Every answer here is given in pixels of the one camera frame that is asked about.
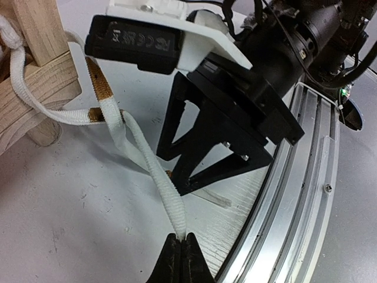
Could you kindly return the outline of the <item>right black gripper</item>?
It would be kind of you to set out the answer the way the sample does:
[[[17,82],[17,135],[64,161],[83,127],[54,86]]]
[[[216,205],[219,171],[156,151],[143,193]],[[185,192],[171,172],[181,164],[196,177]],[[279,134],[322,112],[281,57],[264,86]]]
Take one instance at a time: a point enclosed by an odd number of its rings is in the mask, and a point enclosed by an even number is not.
[[[193,134],[191,128],[174,140],[186,101],[200,108],[204,96],[242,128],[257,134],[242,129]],[[179,194],[186,195],[269,165],[273,158],[264,148],[266,138],[274,144],[285,139],[294,146],[304,134],[292,112],[260,74],[219,55],[209,55],[194,71],[174,76],[157,156],[169,161],[181,155],[173,169],[172,181]],[[192,175],[209,151],[222,142],[229,142],[233,153]]]

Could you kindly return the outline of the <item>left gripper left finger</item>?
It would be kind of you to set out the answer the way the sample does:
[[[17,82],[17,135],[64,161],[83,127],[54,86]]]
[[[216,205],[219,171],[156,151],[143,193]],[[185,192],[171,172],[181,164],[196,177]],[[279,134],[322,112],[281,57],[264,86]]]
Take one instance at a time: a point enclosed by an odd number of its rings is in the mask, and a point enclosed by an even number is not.
[[[155,267],[147,283],[178,283],[180,281],[181,242],[176,234],[167,235]]]

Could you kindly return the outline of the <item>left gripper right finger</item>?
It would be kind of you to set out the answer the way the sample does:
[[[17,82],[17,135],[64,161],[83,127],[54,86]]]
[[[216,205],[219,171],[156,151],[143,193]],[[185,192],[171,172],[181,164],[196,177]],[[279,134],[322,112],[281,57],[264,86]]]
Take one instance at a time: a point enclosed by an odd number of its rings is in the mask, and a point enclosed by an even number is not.
[[[181,243],[181,282],[215,282],[197,238],[192,232]]]

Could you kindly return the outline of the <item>bear print cushion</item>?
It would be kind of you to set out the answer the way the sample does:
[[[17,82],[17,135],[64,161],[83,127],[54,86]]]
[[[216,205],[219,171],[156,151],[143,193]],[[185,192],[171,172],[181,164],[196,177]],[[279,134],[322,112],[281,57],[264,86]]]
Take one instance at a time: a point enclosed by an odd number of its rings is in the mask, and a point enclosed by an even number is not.
[[[24,79],[24,37],[17,33],[5,16],[1,16],[1,40],[10,49],[10,80],[15,94],[28,106],[47,117],[68,125],[88,126],[105,123],[116,148],[133,163],[149,172],[157,186],[167,216],[176,233],[183,241],[187,237],[186,209],[168,173],[150,145],[134,117],[119,108],[113,91],[96,58],[85,56],[92,87],[98,107],[79,110],[50,110],[40,103],[26,85]]]

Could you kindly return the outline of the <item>wooden pet bed frame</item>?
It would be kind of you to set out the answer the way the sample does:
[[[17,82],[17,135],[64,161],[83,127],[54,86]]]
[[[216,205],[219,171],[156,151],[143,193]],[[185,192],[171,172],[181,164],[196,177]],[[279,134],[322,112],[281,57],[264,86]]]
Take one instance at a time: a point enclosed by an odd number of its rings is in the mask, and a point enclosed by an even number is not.
[[[1,1],[1,16],[22,40],[24,76],[30,92],[53,110],[81,94],[78,74],[56,1]],[[1,42],[1,153],[23,136],[47,147],[61,136],[61,125],[26,105],[13,91],[10,49]]]

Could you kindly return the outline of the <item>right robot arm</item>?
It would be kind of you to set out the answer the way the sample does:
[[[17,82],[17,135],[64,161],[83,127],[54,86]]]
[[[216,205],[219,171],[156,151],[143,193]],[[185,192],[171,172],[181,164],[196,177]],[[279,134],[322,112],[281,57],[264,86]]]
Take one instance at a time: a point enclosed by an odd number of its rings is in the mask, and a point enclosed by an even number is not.
[[[177,160],[171,180],[178,193],[268,166],[268,142],[295,145],[304,131],[283,97],[303,75],[323,90],[358,78],[376,49],[342,75],[345,57],[366,41],[363,27],[346,33],[343,25],[375,12],[375,1],[273,1],[257,6],[256,27],[236,37],[250,68],[211,53],[194,71],[177,73],[157,155]]]

